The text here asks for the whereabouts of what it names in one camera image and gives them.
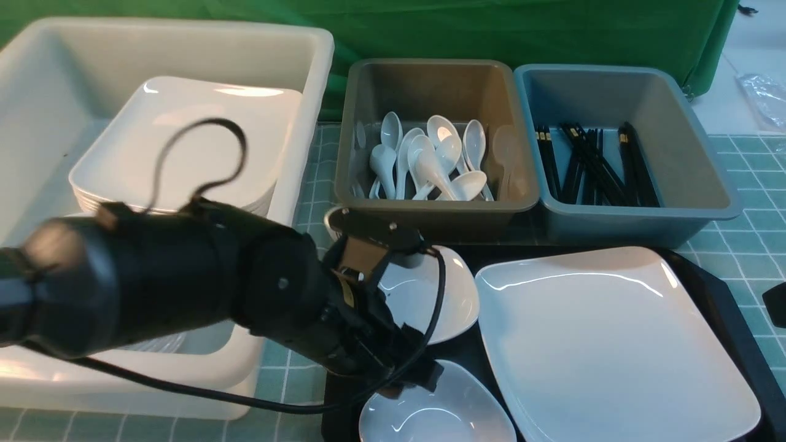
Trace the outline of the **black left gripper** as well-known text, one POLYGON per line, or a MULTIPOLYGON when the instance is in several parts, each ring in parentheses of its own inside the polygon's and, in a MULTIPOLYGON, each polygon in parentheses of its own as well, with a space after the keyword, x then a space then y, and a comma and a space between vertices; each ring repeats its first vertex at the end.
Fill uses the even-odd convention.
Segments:
POLYGON ((387 269, 420 260, 377 246, 332 246, 323 264, 337 283, 322 313, 322 321, 336 327, 337 344, 326 354, 329 371, 355 378, 390 378, 393 394, 421 388, 434 392, 444 367, 435 359, 418 359, 424 333, 412 325, 397 325, 379 287, 387 269))

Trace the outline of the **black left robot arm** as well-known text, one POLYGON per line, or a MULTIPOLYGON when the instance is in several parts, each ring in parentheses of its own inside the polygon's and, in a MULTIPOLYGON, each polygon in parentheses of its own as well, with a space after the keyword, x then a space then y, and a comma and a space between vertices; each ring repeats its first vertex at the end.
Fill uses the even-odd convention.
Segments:
POLYGON ((200 200, 168 215, 104 204, 2 249, 2 346, 81 359, 230 320, 332 374, 432 390, 430 332, 397 325, 379 282, 418 230, 352 209, 323 257, 291 227, 200 200))

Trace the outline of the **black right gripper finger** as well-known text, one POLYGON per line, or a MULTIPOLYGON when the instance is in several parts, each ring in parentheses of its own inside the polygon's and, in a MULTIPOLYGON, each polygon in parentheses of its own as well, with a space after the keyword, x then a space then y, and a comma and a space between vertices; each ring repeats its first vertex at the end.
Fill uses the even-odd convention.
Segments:
POLYGON ((763 304, 772 324, 784 329, 786 327, 786 283, 781 282, 765 291, 763 304))

